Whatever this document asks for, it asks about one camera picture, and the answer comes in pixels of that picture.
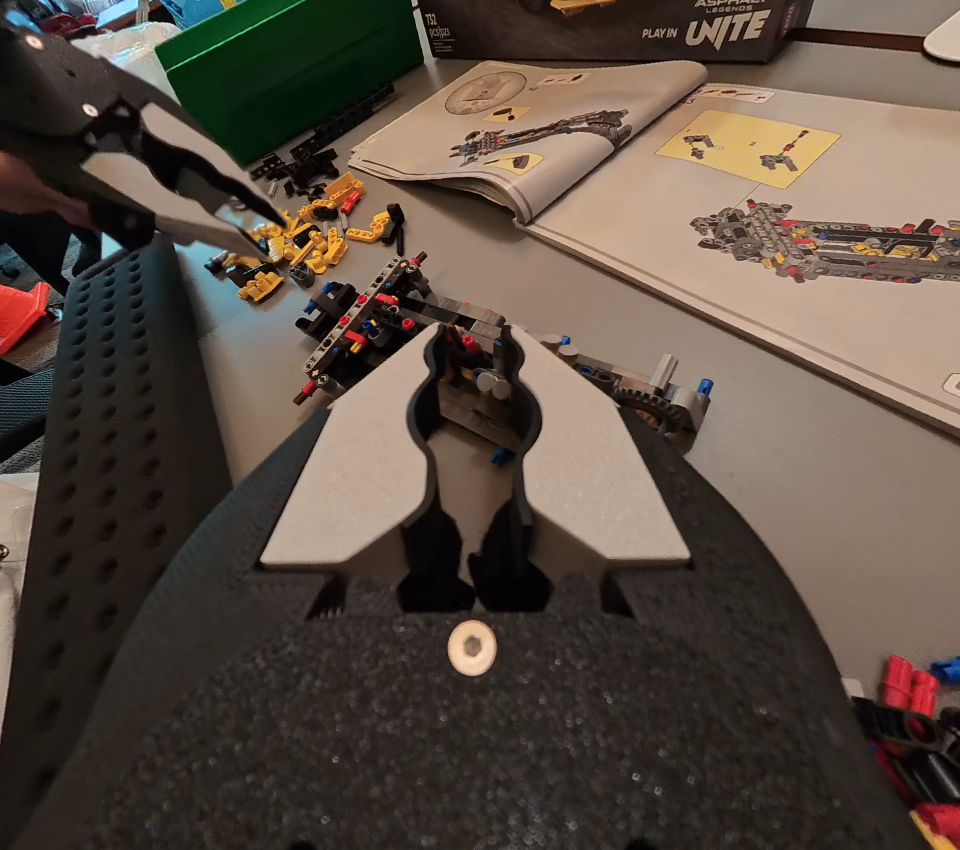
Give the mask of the lego instruction booklet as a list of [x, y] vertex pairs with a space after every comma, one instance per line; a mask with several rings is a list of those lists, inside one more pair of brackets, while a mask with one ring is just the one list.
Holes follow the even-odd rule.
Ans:
[[350, 165], [486, 196], [530, 235], [958, 434], [956, 110], [708, 83], [692, 61], [487, 61]]

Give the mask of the black lego frame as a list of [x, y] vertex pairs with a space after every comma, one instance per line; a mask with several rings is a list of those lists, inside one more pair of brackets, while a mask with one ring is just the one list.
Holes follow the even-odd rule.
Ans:
[[370, 119], [384, 105], [389, 103], [395, 95], [395, 86], [391, 81], [385, 81], [375, 89], [367, 92], [355, 100], [343, 114], [345, 131], [350, 131]]
[[321, 154], [367, 118], [365, 111], [357, 110], [345, 110], [330, 116], [317, 125], [309, 137], [291, 148], [292, 158], [296, 162], [303, 162]]

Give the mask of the person's left hand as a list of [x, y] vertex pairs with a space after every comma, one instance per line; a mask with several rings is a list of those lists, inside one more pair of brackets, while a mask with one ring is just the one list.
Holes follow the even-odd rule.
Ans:
[[55, 213], [68, 223], [95, 230], [87, 205], [44, 183], [22, 160], [1, 151], [1, 210], [22, 215]]

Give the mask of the black perforated pad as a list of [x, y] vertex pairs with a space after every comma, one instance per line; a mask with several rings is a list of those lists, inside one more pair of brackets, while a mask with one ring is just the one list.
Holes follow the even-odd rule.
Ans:
[[2, 847], [66, 768], [114, 658], [231, 475], [174, 245], [73, 282], [2, 731]]

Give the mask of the black angled lego piece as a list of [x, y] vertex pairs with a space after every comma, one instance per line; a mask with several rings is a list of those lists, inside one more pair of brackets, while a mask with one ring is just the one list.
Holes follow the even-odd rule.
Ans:
[[304, 141], [291, 148], [291, 160], [287, 165], [290, 179], [296, 189], [305, 190], [318, 178], [335, 179], [339, 176], [334, 148], [321, 148], [313, 141]]

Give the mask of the green plastic bin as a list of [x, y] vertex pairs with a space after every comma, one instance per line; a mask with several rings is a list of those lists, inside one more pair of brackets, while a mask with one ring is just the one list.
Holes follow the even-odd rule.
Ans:
[[245, 0], [157, 47], [181, 106], [248, 165], [424, 62], [411, 0]]

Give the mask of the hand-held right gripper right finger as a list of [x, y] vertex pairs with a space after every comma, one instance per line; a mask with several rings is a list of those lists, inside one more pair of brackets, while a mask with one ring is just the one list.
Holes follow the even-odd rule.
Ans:
[[525, 330], [499, 336], [519, 440], [471, 578], [485, 608], [545, 608], [563, 579], [678, 569], [691, 553], [642, 457], [654, 436]]

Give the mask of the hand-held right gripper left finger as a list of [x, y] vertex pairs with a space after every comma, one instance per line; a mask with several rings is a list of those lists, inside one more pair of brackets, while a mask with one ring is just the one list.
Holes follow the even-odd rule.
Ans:
[[330, 406], [259, 558], [273, 571], [400, 577], [402, 608], [471, 608], [462, 536], [429, 438], [441, 423], [447, 329], [431, 324]]

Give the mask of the pile of small lego pins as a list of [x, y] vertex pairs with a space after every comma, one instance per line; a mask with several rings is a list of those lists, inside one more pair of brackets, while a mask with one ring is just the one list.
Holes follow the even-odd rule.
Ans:
[[875, 761], [931, 848], [959, 847], [959, 710], [938, 702], [958, 686], [958, 655], [925, 670], [891, 655], [878, 699], [851, 698]]

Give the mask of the pile of yellow black lego pieces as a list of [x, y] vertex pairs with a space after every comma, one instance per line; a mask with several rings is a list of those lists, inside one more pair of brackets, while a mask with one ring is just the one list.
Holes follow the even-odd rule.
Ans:
[[218, 280], [233, 284], [241, 300], [259, 305], [287, 281], [311, 289], [318, 277], [340, 264], [353, 243], [402, 249], [405, 214], [396, 203], [375, 213], [365, 227], [350, 225], [350, 216], [365, 195], [365, 184], [346, 172], [311, 192], [310, 201], [294, 213], [280, 211], [281, 223], [260, 224], [246, 233], [265, 254], [264, 260], [222, 251], [203, 267]]

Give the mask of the lego chassis assembly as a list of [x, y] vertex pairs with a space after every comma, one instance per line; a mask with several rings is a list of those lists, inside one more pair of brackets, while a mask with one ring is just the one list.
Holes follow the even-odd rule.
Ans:
[[[425, 254], [392, 257], [365, 289], [329, 281], [304, 308], [296, 326], [317, 346], [294, 398], [300, 406], [320, 394], [333, 401], [355, 387], [421, 331], [437, 325], [448, 346], [438, 385], [441, 417], [495, 447], [492, 464], [503, 466], [520, 448], [509, 428], [510, 384], [501, 337], [506, 318], [490, 309], [433, 292], [423, 274]], [[611, 364], [580, 350], [569, 336], [544, 334], [539, 342], [610, 397], [619, 408], [659, 434], [689, 445], [699, 434], [714, 382], [696, 388], [674, 382], [678, 360], [664, 354], [651, 374]]]

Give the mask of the black mesh chair seat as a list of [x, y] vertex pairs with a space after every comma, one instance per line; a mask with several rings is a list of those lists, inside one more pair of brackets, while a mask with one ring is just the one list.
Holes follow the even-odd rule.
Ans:
[[1, 463], [44, 435], [54, 370], [2, 377]]

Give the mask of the white rounded board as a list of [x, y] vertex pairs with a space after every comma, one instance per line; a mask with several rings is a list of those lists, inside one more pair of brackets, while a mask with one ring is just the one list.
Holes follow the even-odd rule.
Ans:
[[922, 51], [943, 63], [958, 65], [960, 61], [960, 11], [957, 10], [922, 41]]

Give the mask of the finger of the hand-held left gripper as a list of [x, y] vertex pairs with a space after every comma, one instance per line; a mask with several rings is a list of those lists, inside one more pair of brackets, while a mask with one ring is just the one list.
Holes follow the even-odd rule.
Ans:
[[185, 167], [172, 187], [150, 167], [121, 152], [97, 152], [82, 165], [91, 185], [86, 198], [91, 219], [116, 244], [134, 250], [147, 246], [156, 234], [174, 244], [205, 244], [238, 256], [267, 260], [246, 229], [220, 217], [232, 199], [263, 218], [274, 218], [274, 207], [249, 175], [229, 158], [207, 161], [186, 154]]
[[201, 129], [158, 103], [140, 111], [142, 157], [168, 190], [191, 199], [211, 216], [228, 204], [282, 223], [278, 209], [231, 155]]

